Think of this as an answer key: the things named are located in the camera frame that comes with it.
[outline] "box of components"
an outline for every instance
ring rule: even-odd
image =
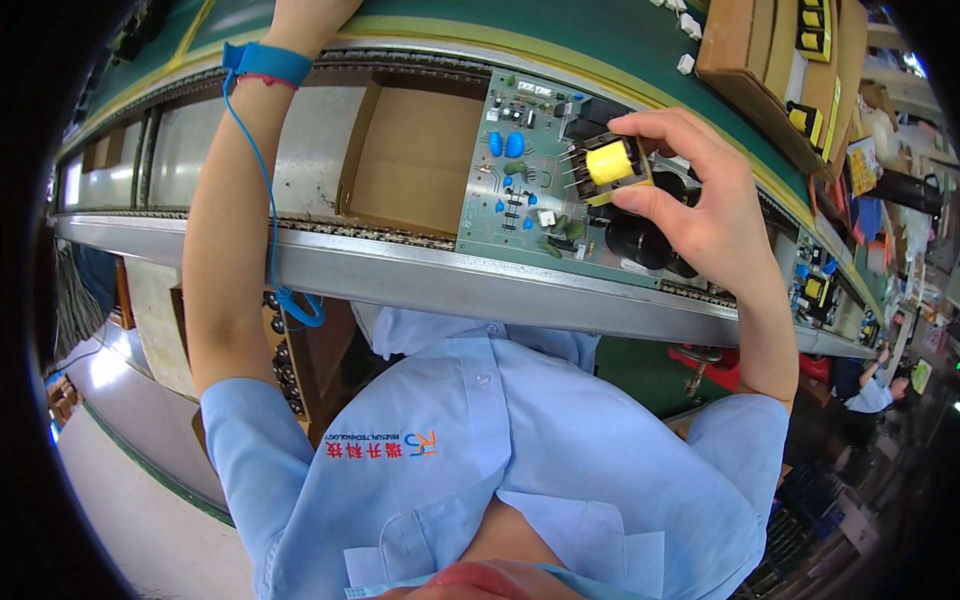
[[[835,8],[836,0],[825,1]],[[834,181],[839,168],[831,169],[828,160],[837,155],[842,160],[834,151],[842,149],[850,125],[847,113],[852,113],[843,90],[856,90],[859,72],[845,61],[841,77],[839,52],[826,63],[801,56],[795,47],[799,6],[799,0],[711,3],[697,75],[749,116],[798,168]],[[836,19],[836,11],[830,14]],[[846,14],[866,29],[866,13]],[[834,28],[835,47],[843,43],[841,28]]]

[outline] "person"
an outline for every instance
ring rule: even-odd
[[[888,386],[882,365],[889,359],[890,348],[886,345],[877,359],[867,364],[853,358],[834,359],[830,368],[833,395],[855,413],[879,413],[895,402],[902,404],[910,380],[897,377]]]
[[[316,57],[358,0],[278,0],[261,44]],[[727,598],[759,563],[797,387],[795,331],[750,166],[676,109],[610,122],[689,160],[700,202],[651,219],[737,299],[741,381],[681,440],[592,375],[596,336],[383,307],[406,357],[314,451],[276,386],[260,302],[268,189],[292,85],[240,79],[183,248],[186,338],[210,459],[259,598]],[[450,300],[469,290],[436,290]]]

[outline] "person's right hand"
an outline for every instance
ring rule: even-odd
[[[635,112],[608,127],[639,135],[648,150],[653,144],[662,155],[685,158],[704,186],[693,208],[650,185],[614,191],[614,204],[653,221],[691,267],[739,300],[784,294],[754,176],[742,154],[681,108]]]

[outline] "forearm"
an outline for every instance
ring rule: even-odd
[[[876,374],[876,370],[879,368],[880,368],[880,364],[878,362],[874,362],[869,367],[863,370],[863,374],[860,375],[860,379],[858,381],[861,388],[867,385],[867,382],[870,381],[870,378]]]
[[[230,97],[273,176],[276,149],[294,90],[261,80],[239,82]],[[225,111],[190,207],[183,245],[183,300],[187,344],[198,392],[228,372],[218,355],[246,347],[266,354],[260,323],[267,250],[267,182],[246,136]],[[251,356],[258,378],[270,379],[269,357]],[[249,365],[236,365],[249,375]]]
[[[799,359],[797,333],[790,305],[779,277],[742,298],[737,297],[740,320],[740,386],[774,397],[793,409]]]

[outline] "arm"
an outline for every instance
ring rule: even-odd
[[[359,0],[280,0],[260,41],[313,58]],[[294,90],[240,81],[230,103],[273,177],[276,148]],[[269,199],[250,142],[224,113],[197,183],[183,243],[183,305],[198,394],[233,377],[276,385],[260,317]]]
[[[609,126],[617,133],[641,136],[648,149],[686,158],[696,170],[703,192],[693,208],[652,186],[617,190],[613,202],[656,223],[694,269],[736,296],[737,391],[773,397],[789,413],[799,371],[796,332],[746,158],[679,108],[637,112]]]
[[[860,375],[858,383],[860,387],[867,385],[867,382],[876,374],[876,370],[880,368],[880,363],[873,363],[870,367],[867,367],[863,370],[863,374]]]

